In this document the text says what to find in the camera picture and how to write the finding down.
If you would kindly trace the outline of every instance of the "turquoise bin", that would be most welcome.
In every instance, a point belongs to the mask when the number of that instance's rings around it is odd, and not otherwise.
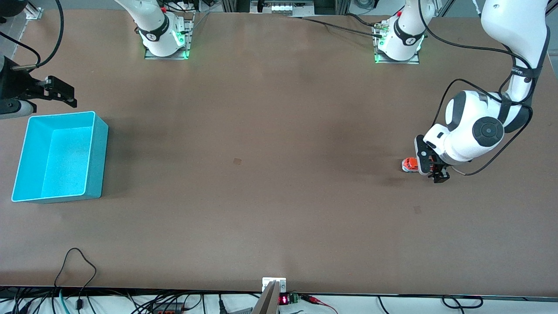
[[[101,197],[107,137],[108,125],[93,111],[30,117],[12,202]]]

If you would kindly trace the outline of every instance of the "black cable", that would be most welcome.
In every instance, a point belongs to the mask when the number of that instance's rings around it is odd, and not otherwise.
[[[452,299],[455,302],[455,304],[457,304],[457,306],[452,306],[452,305],[447,304],[446,303],[446,298]],[[472,309],[475,309],[475,308],[479,308],[484,304],[484,300],[482,299],[482,297],[478,297],[478,298],[475,297],[473,299],[480,300],[480,303],[477,304],[477,305],[473,305],[473,306],[463,306],[463,305],[461,305],[461,303],[459,303],[459,301],[454,296],[450,296],[450,295],[442,296],[442,303],[448,308],[452,308],[454,310],[461,310],[461,314],[465,314],[465,309],[472,310]]]
[[[462,79],[462,78],[457,78],[454,79],[453,81],[451,81],[451,83],[448,85],[448,87],[446,88],[446,91],[444,92],[444,95],[442,96],[442,99],[440,100],[440,104],[438,105],[438,110],[436,110],[436,115],[434,116],[434,120],[432,121],[432,125],[430,126],[431,128],[434,126],[434,124],[436,124],[436,120],[438,120],[438,115],[440,114],[440,110],[442,109],[442,105],[444,104],[444,100],[446,98],[446,95],[448,94],[448,91],[450,90],[451,86],[455,83],[455,82],[464,82],[466,84],[469,84],[470,86],[476,88],[477,90],[479,90],[480,92],[482,92],[483,94],[485,94],[487,97],[492,98],[493,100],[497,101],[497,102],[501,102],[501,99],[496,98],[494,95],[490,94],[489,92],[485,91],[483,88],[477,86],[476,84],[471,83],[470,81],[466,80],[466,79]]]
[[[58,274],[56,275],[56,278],[54,279],[54,284],[53,286],[56,288],[56,281],[58,280],[58,277],[60,276],[60,274],[62,273],[62,270],[64,269],[64,265],[66,265],[66,261],[68,259],[68,255],[70,254],[71,251],[76,250],[79,252],[79,254],[81,254],[81,257],[83,258],[83,260],[88,263],[92,268],[93,268],[93,275],[91,276],[91,278],[89,278],[89,280],[81,287],[81,289],[79,289],[78,292],[78,300],[81,298],[81,292],[83,291],[83,289],[85,289],[85,287],[93,280],[93,278],[95,278],[95,275],[97,275],[97,267],[95,267],[95,265],[93,265],[93,263],[91,263],[83,254],[83,252],[78,249],[78,248],[71,248],[66,252],[66,256],[64,257],[64,261],[62,262],[62,267],[60,268],[60,271],[58,272]]]
[[[184,308],[184,311],[193,310],[196,306],[200,305],[200,303],[201,303],[201,298],[202,298],[202,294],[200,294],[200,299],[198,300],[198,302],[197,302],[194,306],[192,306],[192,307],[185,307],[185,305],[186,305],[186,299],[184,299],[184,304],[182,305],[183,308]]]
[[[58,32],[58,39],[56,40],[56,44],[54,45],[54,49],[52,50],[50,55],[46,57],[45,61],[37,63],[35,65],[35,68],[40,68],[41,66],[47,64],[52,59],[52,57],[54,57],[54,55],[58,51],[58,48],[60,47],[60,43],[62,43],[62,36],[64,34],[64,12],[62,10],[62,5],[60,4],[60,0],[54,0],[54,1],[56,2],[56,6],[58,6],[58,13],[60,15],[60,30]]]
[[[386,310],[386,307],[383,305],[382,298],[380,296],[378,296],[378,301],[380,301],[380,306],[382,307],[384,313],[389,314],[389,312]]]
[[[9,41],[11,41],[11,42],[13,42],[14,44],[19,45],[19,46],[22,46],[23,48],[25,48],[25,49],[29,50],[30,52],[32,52],[32,53],[37,57],[37,62],[35,62],[35,63],[41,62],[41,55],[37,52],[37,50],[35,50],[35,49],[33,49],[33,48],[27,46],[26,44],[24,44],[24,43],[22,43],[22,42],[20,42],[20,41],[18,41],[18,40],[16,40],[16,39],[14,39],[14,38],[11,38],[10,36],[4,34],[4,32],[1,32],[1,31],[0,31],[0,36],[4,37],[5,39],[7,39],[7,40],[9,40]]]
[[[311,18],[302,18],[302,17],[300,17],[300,19],[302,19],[302,20],[304,20],[304,21],[311,21],[311,22],[323,24],[323,25],[326,25],[326,26],[331,26],[331,27],[339,28],[340,30],[345,30],[345,31],[349,31],[349,32],[354,32],[354,33],[357,33],[357,34],[362,34],[362,35],[367,35],[367,36],[377,37],[377,38],[381,38],[381,37],[382,37],[382,35],[380,35],[380,34],[373,34],[373,33],[367,33],[367,32],[363,32],[363,31],[357,31],[357,30],[354,30],[354,29],[351,29],[351,28],[346,28],[346,27],[343,27],[343,26],[339,26],[339,25],[335,25],[335,24],[330,24],[330,23],[327,23],[327,22],[322,22],[322,21],[318,21],[318,20],[312,20]]]
[[[483,94],[485,94],[486,96],[494,99],[497,102],[501,102],[500,99],[496,98],[495,96],[491,95],[490,93],[488,93],[487,91],[485,91],[484,89],[482,89],[481,87],[469,82],[466,79],[454,79],[453,81],[451,81],[451,83],[448,85],[448,87],[446,88],[446,91],[444,92],[444,95],[442,96],[442,100],[440,101],[440,105],[438,106],[438,110],[436,111],[436,115],[434,116],[434,120],[432,122],[432,125],[430,126],[431,128],[434,126],[434,124],[436,124],[436,120],[438,119],[438,115],[440,114],[440,110],[442,108],[442,104],[444,103],[444,99],[449,91],[449,89],[451,88],[451,86],[455,83],[455,82],[464,82],[466,84],[469,84],[470,86],[478,89],[479,91],[481,91]],[[531,84],[531,90],[529,92],[529,94],[532,94],[533,90],[534,90],[534,83]],[[481,172],[482,170],[484,170],[486,167],[488,167],[488,165],[490,165],[502,152],[504,152],[504,150],[513,142],[513,140],[515,140],[520,134],[521,132],[523,132],[523,130],[525,130],[525,128],[527,127],[527,125],[529,125],[529,122],[531,122],[531,119],[533,118],[533,108],[531,108],[530,106],[527,106],[523,103],[517,103],[516,105],[527,108],[527,110],[529,110],[529,117],[527,118],[527,121],[525,122],[525,124],[521,127],[521,129],[515,133],[512,138],[486,163],[484,164],[484,166],[480,167],[478,170],[471,172],[471,173],[463,173],[455,168],[453,168],[457,173],[464,175],[466,177],[470,176],[470,175],[475,175],[479,172]]]
[[[514,58],[517,58],[517,59],[521,60],[521,62],[525,63],[525,66],[526,66],[526,67],[528,67],[529,69],[532,69],[532,67],[529,65],[529,62],[527,62],[527,60],[525,60],[525,58],[523,58],[523,57],[521,57],[521,56],[519,56],[519,55],[517,55],[517,54],[515,54],[515,53],[509,52],[509,51],[506,51],[506,50],[502,50],[502,49],[496,49],[496,48],[460,45],[460,44],[456,44],[456,43],[454,43],[454,42],[445,40],[445,39],[443,39],[443,38],[440,38],[438,35],[434,34],[434,33],[432,32],[432,30],[430,30],[430,28],[428,27],[428,24],[427,24],[426,21],[424,20],[424,16],[422,16],[421,0],[418,0],[418,13],[419,13],[418,15],[420,16],[420,19],[421,19],[422,24],[424,25],[426,31],[428,31],[428,33],[430,33],[430,35],[432,35],[435,39],[438,39],[439,41],[441,41],[441,42],[443,42],[443,43],[445,43],[445,44],[448,44],[448,45],[451,45],[451,46],[455,46],[455,47],[459,47],[459,48],[476,49],[476,50],[486,50],[486,51],[494,51],[495,53],[507,54],[507,55],[510,55],[510,56],[512,56],[512,57],[514,57]]]
[[[345,13],[344,15],[346,15],[346,16],[352,16],[352,17],[356,18],[357,21],[358,21],[359,23],[364,24],[364,25],[366,25],[366,26],[374,27],[374,25],[377,24],[377,23],[368,23],[367,21],[361,19],[360,16],[358,16],[358,15],[356,15],[356,14]]]
[[[205,312],[205,299],[204,299],[204,295],[201,295],[201,305],[204,307],[204,314],[207,314],[207,312]]]
[[[95,312],[95,308],[93,307],[93,304],[91,303],[91,300],[89,299],[89,295],[86,294],[85,297],[87,298],[87,302],[89,303],[89,307],[91,308],[93,314],[97,314],[97,312]]]
[[[558,3],[555,3],[550,9],[546,10],[545,15],[550,14],[550,12],[552,12],[552,10],[553,10],[556,6],[558,6]]]

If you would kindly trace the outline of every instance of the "brown table surface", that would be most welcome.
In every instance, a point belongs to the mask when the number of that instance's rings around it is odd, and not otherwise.
[[[418,66],[375,64],[370,37],[230,13],[196,29],[190,60],[145,61],[125,11],[65,17],[60,51],[33,75],[72,84],[78,109],[108,123],[103,196],[12,203],[27,119],[0,121],[0,284],[51,285],[77,246],[99,269],[93,286],[256,291],[281,276],[309,292],[558,296],[548,60],[524,134],[480,174],[434,185],[401,171],[413,137],[452,79],[496,90],[508,56],[429,38]],[[499,46],[478,19],[432,29]],[[23,40],[45,58],[57,32],[49,11]],[[16,60],[33,57],[19,49]],[[37,103],[39,114],[73,111]],[[91,276],[77,254],[67,266],[61,284]]]

